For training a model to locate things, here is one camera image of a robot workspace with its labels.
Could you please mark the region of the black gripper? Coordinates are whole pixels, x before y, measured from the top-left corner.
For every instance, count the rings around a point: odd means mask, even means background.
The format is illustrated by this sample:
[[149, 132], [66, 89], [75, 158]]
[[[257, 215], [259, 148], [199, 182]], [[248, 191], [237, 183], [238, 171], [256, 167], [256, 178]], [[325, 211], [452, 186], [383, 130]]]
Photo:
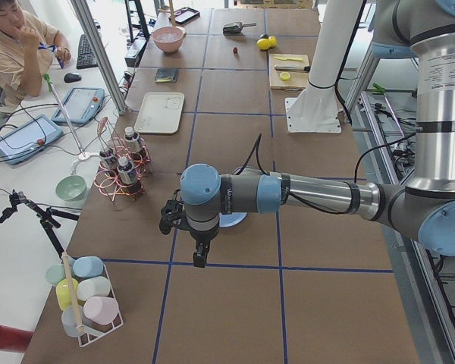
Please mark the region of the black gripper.
[[217, 236], [217, 227], [213, 227], [207, 231], [192, 230], [190, 236], [196, 242], [196, 250], [193, 253], [193, 264], [197, 268], [205, 268], [210, 244]]

